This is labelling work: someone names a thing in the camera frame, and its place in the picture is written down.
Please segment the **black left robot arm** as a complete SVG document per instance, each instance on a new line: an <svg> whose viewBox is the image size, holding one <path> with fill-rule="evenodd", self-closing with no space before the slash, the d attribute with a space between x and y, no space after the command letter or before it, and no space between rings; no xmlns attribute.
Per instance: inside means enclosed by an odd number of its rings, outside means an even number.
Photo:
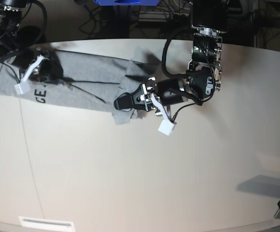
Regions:
<svg viewBox="0 0 280 232"><path fill-rule="evenodd" d="M175 29L163 48L161 69L166 80L148 78L132 93L123 93L114 101L119 111L155 110L160 114L165 109L171 115L171 106L192 100L201 106L209 101L221 87L221 53L227 30L227 0L192 1L191 19L186 26ZM184 73L167 70L167 54L170 43L181 34L192 36L191 60Z"/></svg>

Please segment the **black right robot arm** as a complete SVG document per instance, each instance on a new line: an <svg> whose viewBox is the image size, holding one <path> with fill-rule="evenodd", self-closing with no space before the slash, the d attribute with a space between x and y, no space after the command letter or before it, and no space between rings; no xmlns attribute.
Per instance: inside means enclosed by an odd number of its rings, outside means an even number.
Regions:
<svg viewBox="0 0 280 232"><path fill-rule="evenodd" d="M41 26L22 27L23 9L32 5L41 10ZM47 24L47 10L39 0L0 0L0 67L7 69L16 84L25 77L44 83L56 83L63 77L55 53L38 47L46 42Z"/></svg>

